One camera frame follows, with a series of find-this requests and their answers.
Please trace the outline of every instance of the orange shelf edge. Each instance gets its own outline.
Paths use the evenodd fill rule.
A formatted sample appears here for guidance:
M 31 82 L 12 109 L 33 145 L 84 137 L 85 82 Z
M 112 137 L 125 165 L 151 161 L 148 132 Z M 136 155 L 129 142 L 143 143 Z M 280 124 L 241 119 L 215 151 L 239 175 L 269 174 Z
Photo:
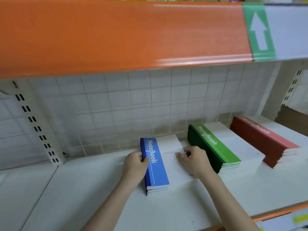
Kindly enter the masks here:
M 0 78 L 252 62 L 241 4 L 0 0 Z
M 294 204 L 291 206 L 287 206 L 285 208 L 277 209 L 277 210 L 274 210 L 268 213 L 256 215 L 256 216 L 253 216 L 252 219 L 255 222 L 264 221 L 264 220 L 279 217 L 279 216 L 282 216 L 282 215 L 285 215 L 285 214 L 288 214 L 294 211 L 306 209 L 306 208 L 308 208 L 308 201 L 299 203 L 299 204 Z M 214 227 L 214 228 L 209 228 L 209 229 L 203 229 L 202 231 L 225 231 L 225 228 L 222 226 L 219 226 L 219 227 Z

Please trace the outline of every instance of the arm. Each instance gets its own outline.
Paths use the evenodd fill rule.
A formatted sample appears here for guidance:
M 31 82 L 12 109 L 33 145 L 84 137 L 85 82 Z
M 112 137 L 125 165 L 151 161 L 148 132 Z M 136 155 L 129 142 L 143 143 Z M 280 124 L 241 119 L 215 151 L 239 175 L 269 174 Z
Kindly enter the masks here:
M 114 230 L 129 196 L 148 169 L 149 157 L 142 162 L 141 156 L 141 152 L 133 152 L 125 158 L 120 181 L 81 231 Z
M 219 217 L 227 231 L 260 231 L 259 227 L 249 217 L 242 206 L 229 192 L 220 176 L 212 169 L 206 152 L 199 147 L 184 148 L 190 152 L 177 153 L 180 161 L 197 177 L 209 192 Z

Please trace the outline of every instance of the blue notebook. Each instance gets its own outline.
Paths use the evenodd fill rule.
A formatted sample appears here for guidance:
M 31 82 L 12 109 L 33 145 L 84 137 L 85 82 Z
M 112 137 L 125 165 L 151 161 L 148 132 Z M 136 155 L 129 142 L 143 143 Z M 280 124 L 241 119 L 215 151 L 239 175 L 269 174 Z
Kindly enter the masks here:
M 147 195 L 165 191 L 193 180 L 175 155 L 176 152 L 185 154 L 176 135 L 141 138 L 140 147 L 142 158 L 150 157 L 144 177 Z

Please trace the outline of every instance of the forearm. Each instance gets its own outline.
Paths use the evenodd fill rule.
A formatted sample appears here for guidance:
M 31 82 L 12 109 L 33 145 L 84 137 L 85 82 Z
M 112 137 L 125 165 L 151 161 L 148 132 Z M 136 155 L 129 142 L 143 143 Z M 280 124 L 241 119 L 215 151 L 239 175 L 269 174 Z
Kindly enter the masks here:
M 134 189 L 129 182 L 120 180 L 81 231 L 113 231 Z
M 200 181 L 210 194 L 227 231 L 260 231 L 217 174 L 202 177 Z

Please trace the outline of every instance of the white arrow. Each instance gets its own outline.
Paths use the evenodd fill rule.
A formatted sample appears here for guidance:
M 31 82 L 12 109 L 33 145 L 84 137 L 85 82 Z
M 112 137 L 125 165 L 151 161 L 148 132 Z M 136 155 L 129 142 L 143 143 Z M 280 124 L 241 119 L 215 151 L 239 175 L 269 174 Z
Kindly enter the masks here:
M 256 33 L 259 50 L 267 50 L 268 48 L 264 35 L 264 31 L 267 30 L 267 28 L 264 26 L 256 12 L 253 14 L 250 30 Z

